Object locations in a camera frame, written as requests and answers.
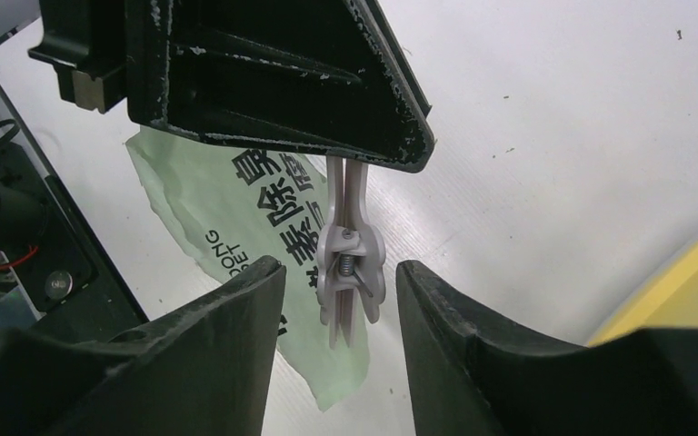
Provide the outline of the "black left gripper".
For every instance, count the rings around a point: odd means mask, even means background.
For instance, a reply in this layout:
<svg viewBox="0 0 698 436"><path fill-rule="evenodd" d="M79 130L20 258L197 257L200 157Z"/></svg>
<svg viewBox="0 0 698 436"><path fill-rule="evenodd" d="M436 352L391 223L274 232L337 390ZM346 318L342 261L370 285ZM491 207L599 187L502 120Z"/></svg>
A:
<svg viewBox="0 0 698 436"><path fill-rule="evenodd" d="M125 2L41 0L41 42L29 57L50 64L62 100L104 114L126 97Z"/></svg>

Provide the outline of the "green cat litter bag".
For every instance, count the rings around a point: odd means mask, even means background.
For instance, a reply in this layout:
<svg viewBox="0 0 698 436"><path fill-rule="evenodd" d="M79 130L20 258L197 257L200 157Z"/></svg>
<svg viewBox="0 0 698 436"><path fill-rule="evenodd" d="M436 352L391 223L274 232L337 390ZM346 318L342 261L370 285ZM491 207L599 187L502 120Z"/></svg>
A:
<svg viewBox="0 0 698 436"><path fill-rule="evenodd" d="M286 269L277 347L327 411L366 378L365 330L331 345L316 297L327 183L295 153L200 144L147 127L127 140L153 211L185 254L218 282L264 256Z"/></svg>

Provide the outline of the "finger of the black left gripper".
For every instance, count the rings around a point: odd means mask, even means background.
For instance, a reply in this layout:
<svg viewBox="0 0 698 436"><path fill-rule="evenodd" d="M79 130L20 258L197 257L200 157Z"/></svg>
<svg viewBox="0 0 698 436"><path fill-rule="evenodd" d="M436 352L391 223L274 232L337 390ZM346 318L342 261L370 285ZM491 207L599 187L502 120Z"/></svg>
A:
<svg viewBox="0 0 698 436"><path fill-rule="evenodd" d="M127 112L203 144L418 173L431 106L376 1L128 1Z"/></svg>

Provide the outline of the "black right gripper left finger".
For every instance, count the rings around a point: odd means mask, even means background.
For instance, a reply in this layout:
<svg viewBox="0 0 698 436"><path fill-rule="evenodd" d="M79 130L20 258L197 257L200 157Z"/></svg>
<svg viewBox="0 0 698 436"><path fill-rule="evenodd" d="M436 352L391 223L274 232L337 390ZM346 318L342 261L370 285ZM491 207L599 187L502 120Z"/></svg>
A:
<svg viewBox="0 0 698 436"><path fill-rule="evenodd" d="M0 435L258 435L286 269L219 288L100 342L0 331Z"/></svg>

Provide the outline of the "white bag sealing clip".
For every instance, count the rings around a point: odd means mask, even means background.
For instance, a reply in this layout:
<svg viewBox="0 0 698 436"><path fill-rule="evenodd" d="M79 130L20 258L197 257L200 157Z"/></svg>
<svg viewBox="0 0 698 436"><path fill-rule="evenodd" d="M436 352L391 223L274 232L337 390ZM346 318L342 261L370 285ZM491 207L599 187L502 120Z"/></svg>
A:
<svg viewBox="0 0 698 436"><path fill-rule="evenodd" d="M384 238L366 210L368 169L356 160L326 158L328 208L317 244L316 295L332 349L340 337L352 345L357 301L376 323L386 297Z"/></svg>

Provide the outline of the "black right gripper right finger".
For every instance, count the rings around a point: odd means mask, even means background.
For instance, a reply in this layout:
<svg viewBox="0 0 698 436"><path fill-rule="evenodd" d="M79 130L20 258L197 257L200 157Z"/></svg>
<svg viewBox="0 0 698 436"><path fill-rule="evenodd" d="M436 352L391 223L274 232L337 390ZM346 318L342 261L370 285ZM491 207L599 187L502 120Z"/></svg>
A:
<svg viewBox="0 0 698 436"><path fill-rule="evenodd" d="M594 347L537 332L425 264L396 268L419 435L698 435L698 328Z"/></svg>

